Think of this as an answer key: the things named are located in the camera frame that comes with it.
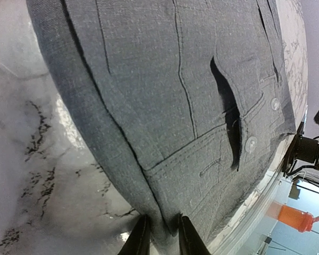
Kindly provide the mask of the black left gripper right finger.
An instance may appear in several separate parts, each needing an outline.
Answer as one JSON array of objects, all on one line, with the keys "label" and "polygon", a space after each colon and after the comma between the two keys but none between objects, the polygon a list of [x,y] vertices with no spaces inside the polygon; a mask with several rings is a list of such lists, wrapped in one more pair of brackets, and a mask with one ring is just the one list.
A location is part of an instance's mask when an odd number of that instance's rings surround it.
[{"label": "black left gripper right finger", "polygon": [[179,249],[181,255],[211,255],[188,216],[179,217]]}]

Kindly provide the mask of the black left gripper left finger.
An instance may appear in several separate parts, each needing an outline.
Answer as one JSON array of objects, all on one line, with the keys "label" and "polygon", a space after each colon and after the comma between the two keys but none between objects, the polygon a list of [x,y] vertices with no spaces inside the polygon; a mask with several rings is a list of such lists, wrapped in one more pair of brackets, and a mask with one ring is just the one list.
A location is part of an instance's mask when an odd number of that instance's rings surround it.
[{"label": "black left gripper left finger", "polygon": [[150,220],[147,215],[141,216],[118,255],[150,254]]}]

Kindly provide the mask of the grey long sleeve shirt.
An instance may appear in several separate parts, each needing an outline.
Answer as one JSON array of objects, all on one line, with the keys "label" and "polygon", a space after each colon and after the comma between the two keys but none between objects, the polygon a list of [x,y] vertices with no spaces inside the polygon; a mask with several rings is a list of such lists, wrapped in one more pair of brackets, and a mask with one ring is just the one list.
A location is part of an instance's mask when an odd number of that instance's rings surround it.
[{"label": "grey long sleeve shirt", "polygon": [[168,248],[210,242],[296,130],[275,1],[27,1],[73,122]]}]

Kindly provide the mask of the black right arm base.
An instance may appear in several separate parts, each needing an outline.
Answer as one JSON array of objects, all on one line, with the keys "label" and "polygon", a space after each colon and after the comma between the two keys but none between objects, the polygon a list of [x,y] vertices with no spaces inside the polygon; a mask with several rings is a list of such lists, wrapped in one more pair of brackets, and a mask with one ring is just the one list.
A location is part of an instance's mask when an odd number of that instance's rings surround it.
[{"label": "black right arm base", "polygon": [[284,177],[288,176],[288,173],[293,169],[293,165],[296,162],[297,148],[300,144],[300,140],[304,135],[304,127],[305,121],[302,121],[297,129],[297,133],[293,137],[293,140],[283,158],[282,173]]}]

